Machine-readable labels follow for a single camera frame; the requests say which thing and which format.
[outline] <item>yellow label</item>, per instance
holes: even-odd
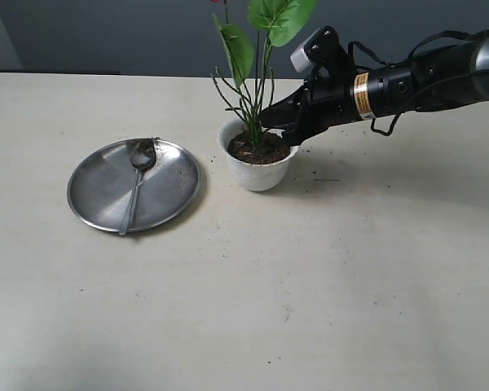
[[[357,105],[357,111],[363,120],[374,120],[376,117],[369,104],[368,76],[368,73],[361,73],[355,77],[355,104]]]

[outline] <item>metal plate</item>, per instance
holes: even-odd
[[[120,141],[87,157],[68,183],[68,204],[86,224],[118,232],[136,171],[130,151],[139,139]],[[194,200],[200,167],[180,146],[155,139],[156,165],[145,172],[136,216],[129,232],[144,231],[178,216]]]

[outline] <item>white table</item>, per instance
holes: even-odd
[[[0,391],[489,390],[489,103],[330,130],[266,194],[231,118],[209,79],[0,74]],[[75,218],[80,161],[146,136],[196,156],[198,202]]]

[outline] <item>white flower pot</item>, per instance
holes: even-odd
[[[227,157],[228,168],[237,182],[249,191],[266,191],[277,186],[288,170],[289,163],[299,147],[292,147],[290,154],[281,161],[270,165],[251,165],[236,159],[228,153],[230,141],[243,132],[244,122],[239,118],[229,121],[218,133],[219,146]]]

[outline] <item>metal spoon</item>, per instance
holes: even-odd
[[[154,149],[154,141],[145,139],[138,142],[136,147],[130,153],[130,163],[136,169],[136,182],[130,194],[129,204],[125,211],[125,216],[121,221],[120,235],[123,236],[129,230],[129,226],[134,220],[136,214],[136,205],[138,204],[139,185],[143,180],[145,170],[150,169],[156,163],[156,150]]]

